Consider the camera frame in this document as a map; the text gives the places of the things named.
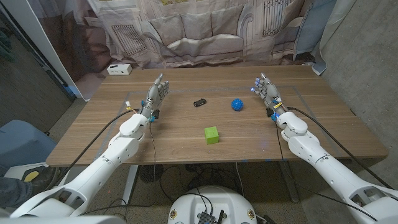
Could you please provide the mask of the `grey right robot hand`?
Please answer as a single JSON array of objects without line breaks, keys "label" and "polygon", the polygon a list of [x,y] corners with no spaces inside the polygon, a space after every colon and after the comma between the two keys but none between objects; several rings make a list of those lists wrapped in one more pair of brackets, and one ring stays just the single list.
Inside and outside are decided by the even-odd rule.
[{"label": "grey right robot hand", "polygon": [[287,112],[279,91],[270,79],[266,77],[265,73],[262,72],[261,76],[255,79],[254,87],[251,88],[251,91],[258,95],[264,102],[267,116],[274,121],[276,121],[280,115]]}]

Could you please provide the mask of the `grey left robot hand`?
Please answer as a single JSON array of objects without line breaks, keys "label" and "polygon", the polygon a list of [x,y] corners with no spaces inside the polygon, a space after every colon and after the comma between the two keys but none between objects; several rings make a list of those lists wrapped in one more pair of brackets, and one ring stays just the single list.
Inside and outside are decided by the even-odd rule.
[{"label": "grey left robot hand", "polygon": [[140,114],[146,118],[150,118],[155,110],[158,110],[163,99],[169,93],[169,82],[162,82],[163,74],[161,73],[149,88],[144,104],[140,110]]}]

